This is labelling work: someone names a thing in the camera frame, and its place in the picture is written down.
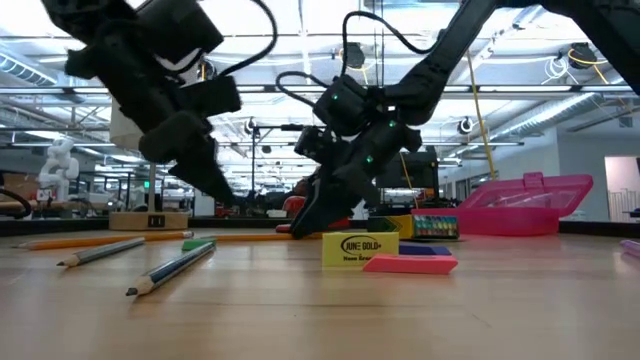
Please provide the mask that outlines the yellow green crayon box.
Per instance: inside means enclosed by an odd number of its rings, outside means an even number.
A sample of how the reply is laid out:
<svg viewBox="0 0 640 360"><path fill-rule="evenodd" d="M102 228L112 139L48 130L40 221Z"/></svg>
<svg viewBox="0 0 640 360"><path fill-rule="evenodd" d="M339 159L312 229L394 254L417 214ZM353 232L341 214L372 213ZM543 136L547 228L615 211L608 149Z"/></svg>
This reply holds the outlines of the yellow green crayon box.
<svg viewBox="0 0 640 360"><path fill-rule="evenodd" d="M459 226L455 216L374 216L367 220L366 228L369 232L396 232L401 240L431 241L459 238Z"/></svg>

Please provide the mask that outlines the black table frame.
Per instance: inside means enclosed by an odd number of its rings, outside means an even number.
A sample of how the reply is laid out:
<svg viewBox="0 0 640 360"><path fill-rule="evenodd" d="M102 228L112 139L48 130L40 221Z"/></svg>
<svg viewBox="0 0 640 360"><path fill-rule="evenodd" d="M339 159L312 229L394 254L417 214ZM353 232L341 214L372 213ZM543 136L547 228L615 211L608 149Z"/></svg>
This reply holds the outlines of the black table frame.
<svg viewBox="0 0 640 360"><path fill-rule="evenodd" d="M272 229L286 219L192 217L190 228ZM107 230L107 218L0 220L0 237ZM640 223L560 221L559 232L590 236L640 238Z"/></svg>

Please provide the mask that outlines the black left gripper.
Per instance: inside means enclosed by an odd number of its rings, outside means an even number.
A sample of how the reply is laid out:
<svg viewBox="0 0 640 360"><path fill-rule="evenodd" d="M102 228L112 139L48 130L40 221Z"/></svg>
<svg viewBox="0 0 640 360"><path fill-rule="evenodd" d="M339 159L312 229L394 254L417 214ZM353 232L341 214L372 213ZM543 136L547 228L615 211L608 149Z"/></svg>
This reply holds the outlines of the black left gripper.
<svg viewBox="0 0 640 360"><path fill-rule="evenodd" d="M178 69L169 69L151 47L148 29L93 29L69 32L85 47L68 53L65 71L98 78L121 112L144 134L143 156L158 164L175 161L169 173L214 199L230 204L231 187L217 162L211 124L201 118L241 109L232 76L184 85Z"/></svg>

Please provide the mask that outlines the yellow eraser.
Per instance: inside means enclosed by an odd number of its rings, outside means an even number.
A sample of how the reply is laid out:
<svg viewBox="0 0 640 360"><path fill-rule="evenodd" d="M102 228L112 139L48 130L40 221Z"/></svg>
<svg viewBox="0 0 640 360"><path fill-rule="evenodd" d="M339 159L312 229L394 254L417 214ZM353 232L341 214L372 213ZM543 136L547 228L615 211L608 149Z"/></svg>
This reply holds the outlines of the yellow eraser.
<svg viewBox="0 0 640 360"><path fill-rule="evenodd" d="M397 232L334 232L322 237L324 267L358 267L376 255L398 254Z"/></svg>

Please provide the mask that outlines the black monitor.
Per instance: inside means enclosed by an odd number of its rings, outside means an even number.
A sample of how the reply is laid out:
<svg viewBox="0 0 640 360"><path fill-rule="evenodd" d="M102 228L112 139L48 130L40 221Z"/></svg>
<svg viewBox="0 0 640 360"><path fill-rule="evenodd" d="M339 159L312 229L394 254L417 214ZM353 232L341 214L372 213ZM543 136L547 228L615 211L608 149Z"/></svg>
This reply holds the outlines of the black monitor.
<svg viewBox="0 0 640 360"><path fill-rule="evenodd" d="M376 177L379 188L435 189L438 187L438 162L434 152L400 152Z"/></svg>

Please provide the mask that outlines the orange pencil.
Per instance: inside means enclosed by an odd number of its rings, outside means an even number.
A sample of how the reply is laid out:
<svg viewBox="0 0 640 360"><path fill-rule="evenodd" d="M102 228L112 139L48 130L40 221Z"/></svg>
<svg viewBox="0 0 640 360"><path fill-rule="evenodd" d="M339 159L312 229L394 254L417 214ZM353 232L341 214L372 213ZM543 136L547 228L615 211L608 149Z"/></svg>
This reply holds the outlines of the orange pencil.
<svg viewBox="0 0 640 360"><path fill-rule="evenodd" d="M129 235L114 235L105 237L87 237L87 238L75 238L75 239L63 239L63 240L41 240L30 241L18 245L14 245L14 248L26 249L26 250L52 250L52 249L64 249L64 248L76 248L76 247L95 247L102 245L109 245L121 241L133 240L142 238L145 241L166 241L166 240L179 240L188 239L194 236L193 231L178 231L178 232L158 232L158 233L139 233Z"/></svg>

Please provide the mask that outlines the pink plastic pencil box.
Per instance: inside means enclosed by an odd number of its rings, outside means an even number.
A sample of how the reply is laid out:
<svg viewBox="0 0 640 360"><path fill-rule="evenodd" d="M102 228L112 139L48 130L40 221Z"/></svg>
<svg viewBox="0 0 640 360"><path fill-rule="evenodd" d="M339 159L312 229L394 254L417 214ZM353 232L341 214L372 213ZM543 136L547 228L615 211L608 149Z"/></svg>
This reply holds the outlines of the pink plastic pencil box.
<svg viewBox="0 0 640 360"><path fill-rule="evenodd" d="M453 216L464 235L532 237L558 232L593 187L590 175L545 176L486 182L455 208L421 208L419 216Z"/></svg>

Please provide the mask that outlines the grey pencil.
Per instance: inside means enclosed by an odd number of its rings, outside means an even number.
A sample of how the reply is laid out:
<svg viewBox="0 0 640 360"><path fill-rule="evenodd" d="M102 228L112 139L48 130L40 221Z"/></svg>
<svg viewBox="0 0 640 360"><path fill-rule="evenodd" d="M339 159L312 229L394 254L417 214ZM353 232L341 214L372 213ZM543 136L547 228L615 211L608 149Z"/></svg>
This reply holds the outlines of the grey pencil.
<svg viewBox="0 0 640 360"><path fill-rule="evenodd" d="M89 262L111 256L113 254L129 250L131 248L141 246L145 244L143 237L134 238L131 240L120 241L117 243L102 245L91 249L83 250L72 254L67 259L57 263L57 266L63 267L76 267L87 264Z"/></svg>

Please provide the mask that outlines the pink eraser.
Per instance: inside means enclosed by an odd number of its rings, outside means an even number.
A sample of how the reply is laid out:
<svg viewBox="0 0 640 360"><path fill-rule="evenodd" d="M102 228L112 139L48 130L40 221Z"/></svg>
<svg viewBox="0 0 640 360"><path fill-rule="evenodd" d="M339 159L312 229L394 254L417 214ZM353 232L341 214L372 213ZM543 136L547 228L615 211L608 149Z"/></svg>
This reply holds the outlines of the pink eraser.
<svg viewBox="0 0 640 360"><path fill-rule="evenodd" d="M364 266L365 272L448 275L458 260L451 255L375 255Z"/></svg>

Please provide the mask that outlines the blue eraser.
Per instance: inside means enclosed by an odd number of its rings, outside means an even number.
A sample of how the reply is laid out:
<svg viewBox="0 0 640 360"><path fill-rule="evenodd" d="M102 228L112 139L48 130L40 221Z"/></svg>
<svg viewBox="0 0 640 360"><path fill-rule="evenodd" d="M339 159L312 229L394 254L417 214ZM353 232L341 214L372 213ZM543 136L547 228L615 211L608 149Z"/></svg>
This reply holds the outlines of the blue eraser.
<svg viewBox="0 0 640 360"><path fill-rule="evenodd" d="M451 251L444 246L429 246L421 244L400 244L400 255L412 256L451 256Z"/></svg>

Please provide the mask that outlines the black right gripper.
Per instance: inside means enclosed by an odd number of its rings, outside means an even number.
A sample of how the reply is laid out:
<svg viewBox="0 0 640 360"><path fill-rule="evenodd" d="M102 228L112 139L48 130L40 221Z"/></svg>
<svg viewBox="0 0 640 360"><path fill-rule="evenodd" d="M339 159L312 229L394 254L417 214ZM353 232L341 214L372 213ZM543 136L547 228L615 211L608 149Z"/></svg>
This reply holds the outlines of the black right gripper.
<svg viewBox="0 0 640 360"><path fill-rule="evenodd" d="M339 154L325 179L318 174L304 179L305 200L289 233L301 239L328 230L330 224L351 217L361 200L377 205L379 193L373 180L402 148L416 152L421 145L420 132L402 122L372 123Z"/></svg>

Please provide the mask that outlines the red stapler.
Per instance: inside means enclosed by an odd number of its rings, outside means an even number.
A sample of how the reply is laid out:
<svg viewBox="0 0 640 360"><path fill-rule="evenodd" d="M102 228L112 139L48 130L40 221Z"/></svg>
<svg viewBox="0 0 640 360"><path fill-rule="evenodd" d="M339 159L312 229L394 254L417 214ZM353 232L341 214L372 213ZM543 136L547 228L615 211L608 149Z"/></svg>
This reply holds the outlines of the red stapler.
<svg viewBox="0 0 640 360"><path fill-rule="evenodd" d="M298 212L302 209L305 202L305 198L303 196L290 196L288 197L284 203L282 209L287 212L287 215L290 218L294 218ZM344 218L342 220L336 221L328 226L328 230L345 230L350 227L350 219ZM287 233L289 231L289 224L281 224L277 225L275 231L277 233Z"/></svg>

